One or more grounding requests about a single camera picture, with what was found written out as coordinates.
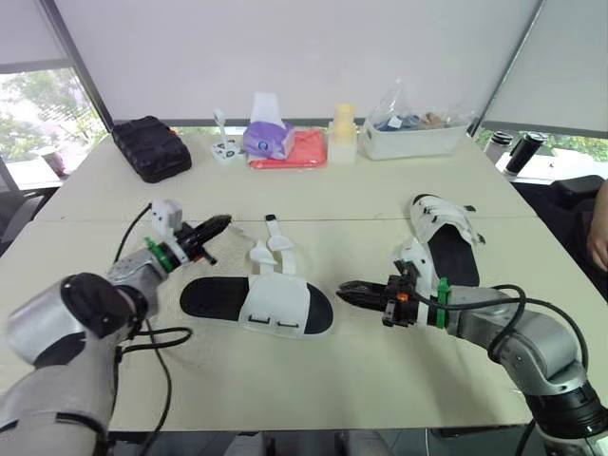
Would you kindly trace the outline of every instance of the robotic arm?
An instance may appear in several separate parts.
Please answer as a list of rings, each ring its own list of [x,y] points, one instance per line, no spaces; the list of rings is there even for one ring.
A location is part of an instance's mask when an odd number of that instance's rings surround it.
[[[119,345],[158,312],[157,288],[173,270],[202,257],[215,262],[203,245],[231,221],[215,216],[193,229],[181,224],[181,210],[169,212],[177,216],[164,241],[147,239],[147,248],[116,262],[107,280],[72,275],[9,317],[9,343],[35,371],[0,397],[2,454],[105,454]]]
[[[510,296],[491,288],[448,288],[440,282],[440,306],[428,306],[420,299],[416,266],[403,260],[395,265],[401,274],[391,275],[386,286],[353,281],[342,284],[337,294],[353,305],[383,312],[387,326],[433,326],[491,349],[492,359],[525,396],[548,455],[608,455],[608,413],[577,360],[576,339],[569,331],[548,315],[524,311],[513,331],[493,344],[517,306],[459,307]]]

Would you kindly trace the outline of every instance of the black cable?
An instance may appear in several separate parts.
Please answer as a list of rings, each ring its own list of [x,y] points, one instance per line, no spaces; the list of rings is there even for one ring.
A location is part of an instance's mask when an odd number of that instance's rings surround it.
[[[492,287],[495,290],[514,290],[520,297],[520,303],[517,306],[517,311],[513,314],[513,317],[509,320],[509,322],[504,326],[503,330],[499,332],[499,334],[492,339],[490,345],[487,347],[487,357],[490,358],[491,361],[494,361],[497,364],[499,363],[498,355],[496,354],[496,349],[499,344],[503,342],[515,329],[515,326],[522,319],[523,312],[525,311],[525,292],[522,288],[517,285],[505,284],[505,285],[497,285],[496,287]]]
[[[523,451],[525,450],[525,445],[530,440],[530,435],[532,435],[532,431],[536,426],[536,421],[530,420],[530,422],[525,426],[523,430],[522,437],[520,437],[520,441],[517,443],[517,449],[515,450],[515,456],[523,456]]]
[[[152,208],[152,204],[148,202],[147,205],[143,208],[143,210],[135,218],[133,218],[133,221],[131,222],[129,227],[124,232],[123,239],[121,240],[121,243],[118,246],[118,251],[116,252],[116,255],[114,256],[114,262],[117,262],[120,259],[121,253],[123,252],[124,243],[126,242],[127,238],[131,234],[133,227],[136,225],[136,223],[138,221],[140,221],[140,219],[142,219],[142,217],[145,215],[145,213],[148,212],[151,208]]]
[[[156,357],[159,359],[159,363],[161,363],[162,371],[164,372],[164,376],[167,379],[167,394],[164,398],[164,407],[162,408],[161,418],[159,422],[154,427],[154,430],[148,434],[145,440],[142,443],[142,449],[140,450],[140,456],[145,456],[147,452],[150,450],[152,445],[157,441],[159,435],[161,433],[161,429],[164,426],[164,422],[167,419],[167,415],[169,414],[169,410],[171,409],[171,397],[173,395],[173,381],[171,380],[171,373],[169,372],[169,368],[164,363],[164,359],[162,359],[161,352],[158,347],[156,347],[156,338],[154,336],[154,331],[152,330],[152,325],[150,324],[150,320],[145,319],[145,326],[147,326],[149,330],[150,342],[152,342],[152,350],[156,354]]]
[[[121,253],[123,252],[124,244],[126,243],[126,240],[128,239],[129,235],[131,234],[133,227],[137,224],[138,221],[140,221],[140,219],[145,215],[145,213],[148,212],[151,208],[152,208],[152,204],[148,203],[143,208],[143,210],[133,219],[133,221],[131,221],[131,224],[128,226],[128,228],[124,232],[123,239],[121,240],[118,251],[116,252],[116,255],[114,256],[114,263],[116,263],[120,259]],[[142,449],[140,451],[140,456],[145,456],[147,454],[147,452],[150,450],[150,448],[152,447],[152,445],[154,445],[154,443],[159,438],[161,429],[164,426],[164,422],[166,421],[167,416],[169,414],[169,410],[171,409],[171,398],[173,396],[173,380],[171,379],[171,372],[169,372],[169,368],[167,368],[167,365],[165,364],[164,359],[162,358],[162,355],[161,355],[161,352],[159,349],[163,349],[163,348],[167,348],[167,347],[175,347],[179,344],[183,344],[186,340],[188,340],[192,336],[192,330],[190,328],[175,327],[175,328],[163,328],[160,330],[154,330],[154,329],[152,329],[150,320],[148,320],[146,318],[144,321],[145,321],[145,325],[146,325],[148,331],[139,331],[136,333],[136,335],[148,335],[150,337],[151,343],[150,344],[141,344],[141,345],[132,345],[130,347],[125,347],[122,350],[122,354],[126,354],[129,352],[142,351],[142,350],[154,350],[154,353],[156,354],[156,356],[159,360],[159,363],[161,363],[162,371],[164,372],[164,376],[167,381],[167,393],[166,393],[166,396],[164,399],[164,406],[162,408],[161,418],[159,419],[159,422],[156,424],[156,426],[154,427],[152,432],[150,432],[148,434],[148,436],[146,437],[146,439],[143,441]],[[177,333],[177,332],[185,333],[185,335],[183,337],[180,337],[179,339],[170,340],[168,342],[157,342],[156,337],[155,337],[157,334]]]
[[[424,296],[420,296],[419,294],[417,294],[415,292],[411,295],[415,299],[427,304],[430,307],[435,307],[437,309],[443,309],[444,311],[474,311],[476,309],[484,309],[486,307],[498,306],[500,304],[519,304],[521,302],[518,297],[506,297],[506,298],[501,298],[501,299],[490,299],[490,300],[482,301],[482,302],[470,302],[467,304],[450,305],[450,304],[440,304],[437,301],[433,301],[432,299],[428,299]],[[570,327],[572,328],[572,331],[574,331],[574,334],[576,335],[576,337],[579,341],[580,362],[583,365],[583,367],[585,368],[585,370],[587,370],[589,368],[589,351],[587,349],[587,343],[585,342],[585,338],[582,335],[582,331],[580,330],[579,325],[577,325],[577,323],[572,319],[572,317],[568,313],[566,313],[565,311],[560,309],[559,307],[551,304],[550,302],[541,301],[540,299],[534,299],[531,297],[527,297],[525,299],[525,301],[527,303],[535,304],[537,306],[545,307],[547,309],[552,310],[553,312],[555,312],[556,314],[561,316],[561,318],[563,318],[568,323],[568,325],[570,325]]]
[[[568,313],[566,313],[565,311],[560,309],[558,306],[551,304],[550,302],[541,301],[540,299],[534,299],[532,297],[528,297],[526,300],[530,304],[535,304],[537,306],[545,307],[547,309],[552,310],[553,312],[555,312],[561,318],[563,318],[564,320],[566,320],[568,322],[568,324],[572,328],[572,331],[574,331],[574,334],[577,336],[577,339],[579,340],[580,362],[581,362],[582,366],[585,368],[585,370],[588,371],[589,370],[589,350],[587,349],[587,342],[585,341],[585,337],[582,335],[582,331],[580,330],[579,325],[577,325],[577,322],[574,321],[574,319]]]
[[[183,337],[179,339],[170,340],[167,342],[153,342],[151,344],[140,344],[140,345],[131,345],[129,347],[125,347],[123,349],[123,354],[130,352],[137,352],[140,350],[156,350],[156,349],[167,349],[169,347],[177,347],[178,345],[183,344],[186,340],[188,340],[192,336],[192,330],[190,328],[185,328],[181,326],[176,326],[175,328],[164,328],[162,330],[155,331],[141,331],[136,335],[158,335],[158,334],[166,334],[166,333],[186,333]]]

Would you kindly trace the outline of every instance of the green clip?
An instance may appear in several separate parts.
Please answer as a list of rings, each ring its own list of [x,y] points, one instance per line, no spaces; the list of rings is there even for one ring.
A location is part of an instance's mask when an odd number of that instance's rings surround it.
[[[437,285],[437,302],[440,304],[447,304],[447,296],[449,295],[449,284],[445,277],[439,279]],[[446,311],[443,309],[437,309],[437,322],[435,323],[437,328],[442,330],[446,327]]]
[[[154,241],[149,237],[144,237],[143,240],[145,240],[146,247],[158,259],[164,270],[167,273],[173,271],[173,265],[171,264],[171,261],[169,261],[169,258],[167,258],[164,252],[161,250],[161,247],[155,244]]]

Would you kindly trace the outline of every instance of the window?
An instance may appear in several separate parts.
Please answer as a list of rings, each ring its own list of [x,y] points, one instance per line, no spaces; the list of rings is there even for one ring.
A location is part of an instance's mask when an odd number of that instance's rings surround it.
[[[106,134],[72,68],[0,74],[0,157],[20,188],[60,185]]]
[[[485,149],[493,130],[480,128],[475,142]],[[524,131],[508,131],[514,137],[513,146]],[[608,140],[546,134],[547,141],[518,174],[518,180],[557,181],[580,176],[599,175],[608,179]],[[496,166],[503,170],[509,158],[503,156]]]

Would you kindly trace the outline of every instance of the sticker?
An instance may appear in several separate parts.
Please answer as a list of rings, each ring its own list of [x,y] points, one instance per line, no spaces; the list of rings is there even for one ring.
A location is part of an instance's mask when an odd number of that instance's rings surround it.
[[[403,123],[403,121],[401,119],[399,119],[397,116],[392,116],[389,119],[389,127],[390,128],[401,128],[401,124]]]

